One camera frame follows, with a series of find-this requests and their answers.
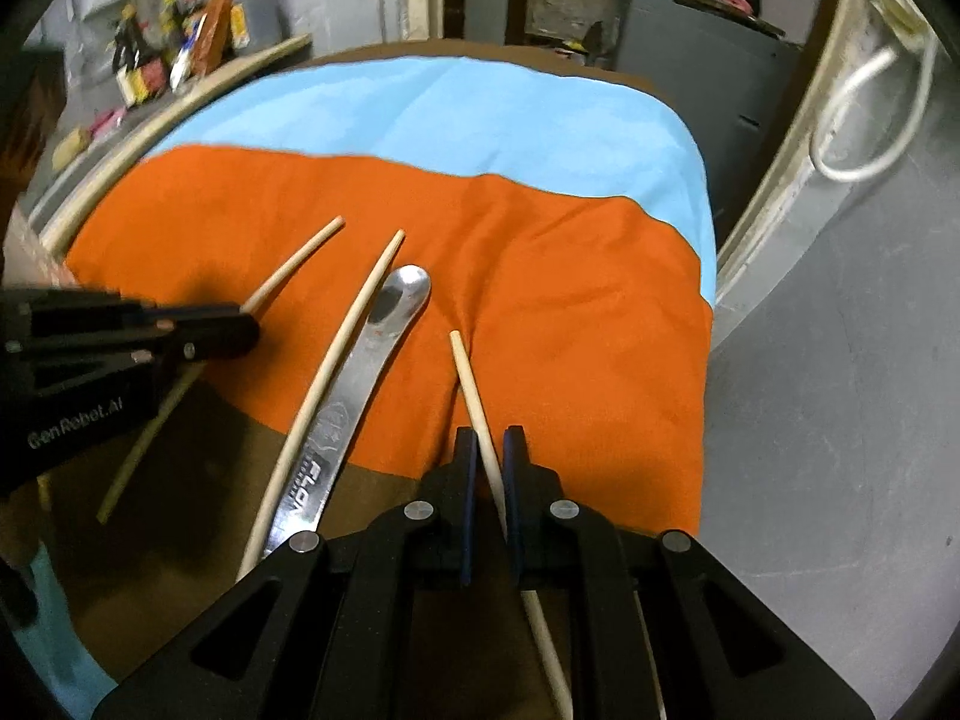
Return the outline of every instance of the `blue cloth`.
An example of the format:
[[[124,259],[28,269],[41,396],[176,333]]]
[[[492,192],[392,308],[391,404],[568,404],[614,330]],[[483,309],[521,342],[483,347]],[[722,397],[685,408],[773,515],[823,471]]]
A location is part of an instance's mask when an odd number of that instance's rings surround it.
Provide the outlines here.
[[[191,143],[376,156],[445,175],[495,173],[557,194],[630,197],[690,244],[701,295],[714,300],[700,153],[670,108],[629,87],[464,57],[332,64],[248,84],[151,153]]]
[[[30,569],[40,610],[30,627],[13,631],[13,638],[64,711],[74,720],[89,720],[116,683],[80,644],[44,547]]]

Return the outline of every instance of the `chopstick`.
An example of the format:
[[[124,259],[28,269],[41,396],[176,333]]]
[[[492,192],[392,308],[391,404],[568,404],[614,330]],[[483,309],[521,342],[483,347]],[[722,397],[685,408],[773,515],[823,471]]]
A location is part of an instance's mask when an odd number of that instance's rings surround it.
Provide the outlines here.
[[[500,475],[500,464],[496,459],[496,449],[493,447],[487,416],[480,400],[480,391],[477,389],[473,369],[470,367],[467,348],[464,346],[464,340],[458,330],[450,333],[450,347],[453,349],[453,362],[457,367],[460,388],[464,391],[464,401],[467,402],[470,424],[480,443],[480,459],[483,461],[483,469],[487,474],[487,482],[490,484],[493,504],[496,506],[500,529],[505,541],[507,539],[507,506],[503,494],[503,477]],[[550,635],[550,628],[546,624],[544,607],[541,605],[539,595],[536,594],[536,590],[522,590],[520,591],[520,600],[522,600],[523,610],[527,614],[530,632],[534,637],[536,651],[539,652],[541,657],[544,675],[546,675],[547,683],[550,685],[550,692],[553,694],[553,702],[557,712],[563,720],[572,720],[573,699],[563,675],[563,667],[560,666],[560,658],[557,655],[553,637]]]
[[[270,298],[274,290],[286,281],[297,268],[304,264],[311,254],[318,250],[330,236],[343,226],[344,218],[337,217],[333,221],[330,221],[323,229],[320,229],[309,241],[291,255],[283,265],[277,268],[263,284],[256,288],[247,302],[240,307],[240,310],[248,314],[255,314],[264,302],[266,302],[267,298]],[[160,432],[160,428],[162,428],[167,419],[170,418],[173,410],[179,405],[179,402],[184,399],[184,395],[187,394],[187,391],[193,386],[194,382],[200,378],[200,375],[203,375],[203,369],[205,367],[206,362],[197,362],[195,365],[187,367],[174,382],[170,391],[163,396],[163,400],[160,402],[160,408],[157,409],[157,416],[144,426],[140,435],[137,437],[136,443],[131,447],[123,463],[120,464],[119,469],[117,469],[117,473],[113,476],[113,481],[110,483],[107,494],[104,495],[104,500],[97,511],[97,519],[101,525],[107,524],[107,520],[110,519],[110,515],[113,514],[113,510],[116,509],[117,503],[120,501],[120,496],[123,495],[124,490],[127,489],[127,485],[130,483],[131,477],[133,477],[133,471],[136,471],[140,465],[140,461],[144,455],[147,454],[147,450]]]
[[[330,348],[323,356],[323,362],[320,362],[320,367],[317,368],[310,389],[307,390],[304,402],[301,403],[299,410],[296,412],[294,423],[290,432],[287,433],[285,442],[283,442],[280,456],[277,457],[274,471],[270,475],[270,482],[267,483],[267,490],[263,493],[260,508],[256,513],[256,519],[253,520],[250,536],[247,538],[247,546],[244,548],[240,570],[237,572],[237,581],[243,579],[260,562],[263,545],[267,541],[267,534],[270,531],[274,512],[277,510],[277,503],[280,502],[280,495],[283,494],[283,485],[290,475],[291,466],[296,459],[296,452],[304,442],[310,428],[310,420],[323,399],[323,394],[333,377],[334,371],[337,370],[340,357],[343,357],[344,351],[347,349],[350,336],[353,335],[357,324],[360,322],[373,293],[376,292],[380,282],[383,281],[383,277],[387,274],[387,269],[390,268],[391,261],[397,254],[404,235],[403,230],[397,230],[397,234],[383,250],[380,258],[376,261],[376,265],[373,266],[373,270],[370,271],[370,275],[367,276],[367,280],[360,288],[360,292],[350,305],[347,315],[330,343]]]

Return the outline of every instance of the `orange cloth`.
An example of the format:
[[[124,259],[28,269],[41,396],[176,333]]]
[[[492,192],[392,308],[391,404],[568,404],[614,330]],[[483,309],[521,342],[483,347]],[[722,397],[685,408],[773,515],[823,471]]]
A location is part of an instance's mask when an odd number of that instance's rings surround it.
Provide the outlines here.
[[[159,302],[242,302],[335,215],[346,227],[263,314],[259,346],[210,365],[230,404],[287,432],[347,306],[402,227],[395,266],[426,268],[433,292],[349,461],[416,478],[448,456],[456,427],[469,424],[448,344],[459,329],[495,442],[522,424],[531,458],[558,471],[569,497],[627,527],[697,530],[712,314],[697,255],[630,199],[373,157],[186,146],[131,170],[68,264],[80,283]]]

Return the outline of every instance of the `wooden board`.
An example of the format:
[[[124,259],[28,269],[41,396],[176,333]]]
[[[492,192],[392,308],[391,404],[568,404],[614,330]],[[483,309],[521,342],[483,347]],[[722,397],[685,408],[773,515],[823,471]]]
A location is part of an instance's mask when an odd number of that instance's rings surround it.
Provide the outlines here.
[[[147,151],[150,151],[163,136],[191,114],[208,103],[239,86],[253,74],[285,56],[308,46],[310,35],[296,35],[270,49],[250,56],[234,59],[213,71],[205,79],[177,98],[172,105],[157,112],[155,117],[134,129],[113,149],[95,172],[82,183],[56,210],[53,218],[43,228],[40,242],[56,258],[64,258],[83,223],[97,204],[120,177],[129,170]]]

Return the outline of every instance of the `floor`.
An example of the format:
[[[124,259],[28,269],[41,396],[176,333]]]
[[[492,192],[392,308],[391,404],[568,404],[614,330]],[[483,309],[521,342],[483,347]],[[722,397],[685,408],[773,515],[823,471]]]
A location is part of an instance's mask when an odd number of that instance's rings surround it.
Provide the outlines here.
[[[707,377],[702,541],[880,720],[960,620],[957,105],[946,66]]]

